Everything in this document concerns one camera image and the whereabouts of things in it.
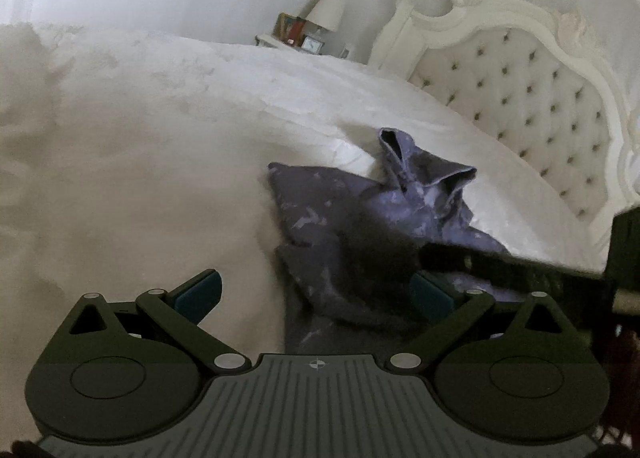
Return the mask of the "white nightstand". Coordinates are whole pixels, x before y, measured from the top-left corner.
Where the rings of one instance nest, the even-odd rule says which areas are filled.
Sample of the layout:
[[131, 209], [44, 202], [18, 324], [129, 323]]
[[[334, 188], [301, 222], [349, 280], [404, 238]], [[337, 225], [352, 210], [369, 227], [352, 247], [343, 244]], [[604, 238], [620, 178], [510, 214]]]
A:
[[258, 34], [255, 36], [255, 42], [258, 47], [269, 47], [282, 50], [295, 50], [299, 51], [297, 46], [288, 45], [282, 40], [279, 40], [276, 36], [270, 34]]

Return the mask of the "purple marble pattern hoodie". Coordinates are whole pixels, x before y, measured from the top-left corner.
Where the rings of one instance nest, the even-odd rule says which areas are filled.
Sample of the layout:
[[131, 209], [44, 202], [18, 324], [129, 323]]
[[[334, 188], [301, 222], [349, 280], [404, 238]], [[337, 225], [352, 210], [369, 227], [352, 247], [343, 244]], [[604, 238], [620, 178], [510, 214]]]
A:
[[519, 285], [441, 260], [454, 248], [506, 251], [471, 225], [463, 190], [475, 167], [432, 155], [398, 129], [381, 129], [378, 141], [384, 181], [333, 167], [269, 166], [284, 236], [277, 253], [288, 273], [286, 352], [385, 357], [450, 312], [438, 285], [523, 300]]

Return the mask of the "cream tufted headboard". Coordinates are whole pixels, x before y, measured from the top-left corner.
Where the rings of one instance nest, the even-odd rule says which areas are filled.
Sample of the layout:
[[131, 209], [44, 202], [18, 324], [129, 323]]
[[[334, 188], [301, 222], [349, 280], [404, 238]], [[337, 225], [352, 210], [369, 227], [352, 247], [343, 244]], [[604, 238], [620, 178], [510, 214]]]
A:
[[631, 109], [577, 10], [525, 0], [451, 0], [441, 17], [410, 0], [373, 43], [369, 66], [458, 112], [532, 166], [600, 247], [617, 213], [639, 201]]

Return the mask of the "white embroidered bedspread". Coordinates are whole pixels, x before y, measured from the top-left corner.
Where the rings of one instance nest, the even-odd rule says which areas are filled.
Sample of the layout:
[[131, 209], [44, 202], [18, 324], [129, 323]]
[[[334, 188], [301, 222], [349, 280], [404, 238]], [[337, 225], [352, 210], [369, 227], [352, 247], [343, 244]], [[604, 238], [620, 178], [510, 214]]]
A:
[[152, 32], [1, 30], [1, 441], [38, 434], [30, 368], [81, 294], [129, 301], [213, 267], [204, 323], [281, 352], [267, 167], [382, 174], [378, 131], [472, 165], [475, 227], [512, 253], [592, 271], [586, 227], [525, 161], [426, 92], [359, 64]]

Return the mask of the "small white alarm clock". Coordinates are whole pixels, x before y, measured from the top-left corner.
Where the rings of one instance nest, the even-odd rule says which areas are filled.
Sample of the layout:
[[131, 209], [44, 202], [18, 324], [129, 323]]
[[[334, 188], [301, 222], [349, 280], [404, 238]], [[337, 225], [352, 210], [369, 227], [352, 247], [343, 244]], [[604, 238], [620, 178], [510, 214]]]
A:
[[312, 35], [305, 35], [303, 42], [300, 44], [300, 49], [308, 52], [308, 54], [320, 54], [323, 45], [324, 42], [321, 38]]

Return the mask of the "white table lamp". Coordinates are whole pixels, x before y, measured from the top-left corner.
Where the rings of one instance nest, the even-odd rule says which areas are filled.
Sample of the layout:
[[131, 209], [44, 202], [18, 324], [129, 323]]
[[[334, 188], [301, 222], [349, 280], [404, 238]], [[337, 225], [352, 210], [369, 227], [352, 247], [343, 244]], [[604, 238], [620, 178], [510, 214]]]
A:
[[318, 0], [307, 14], [306, 21], [322, 30], [336, 32], [345, 11], [346, 0]]

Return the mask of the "red book on nightstand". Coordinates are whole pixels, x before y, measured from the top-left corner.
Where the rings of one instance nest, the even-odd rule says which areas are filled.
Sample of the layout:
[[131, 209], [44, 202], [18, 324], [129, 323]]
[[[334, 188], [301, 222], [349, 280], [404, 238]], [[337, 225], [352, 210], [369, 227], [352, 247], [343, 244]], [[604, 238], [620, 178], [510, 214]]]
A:
[[288, 46], [297, 46], [303, 35], [305, 24], [305, 19], [281, 12], [278, 15], [273, 33], [281, 43]]

